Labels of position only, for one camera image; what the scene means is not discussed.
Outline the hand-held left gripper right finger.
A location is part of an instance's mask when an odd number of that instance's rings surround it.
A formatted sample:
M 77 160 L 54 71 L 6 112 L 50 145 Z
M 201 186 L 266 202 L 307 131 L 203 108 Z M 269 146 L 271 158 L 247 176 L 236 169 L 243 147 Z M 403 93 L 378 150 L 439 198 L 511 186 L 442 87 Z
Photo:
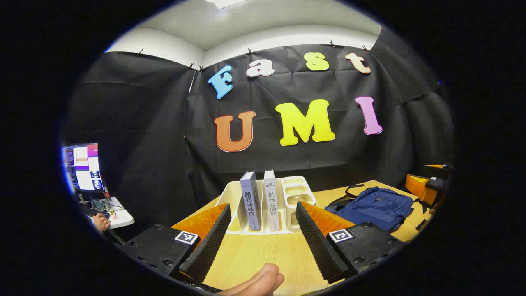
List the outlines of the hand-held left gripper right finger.
M 323 279 L 348 279 L 398 252 L 406 244 L 370 222 L 354 224 L 299 201 L 295 217 Z

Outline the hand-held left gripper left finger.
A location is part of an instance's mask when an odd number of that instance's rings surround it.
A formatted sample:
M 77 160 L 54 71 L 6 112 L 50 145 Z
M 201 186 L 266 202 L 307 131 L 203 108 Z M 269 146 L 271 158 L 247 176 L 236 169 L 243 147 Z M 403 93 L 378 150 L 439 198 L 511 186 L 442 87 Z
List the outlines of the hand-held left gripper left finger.
M 124 254 L 156 274 L 211 293 L 205 277 L 231 222 L 229 204 L 220 204 L 186 219 L 177 227 L 155 224 L 120 244 Z

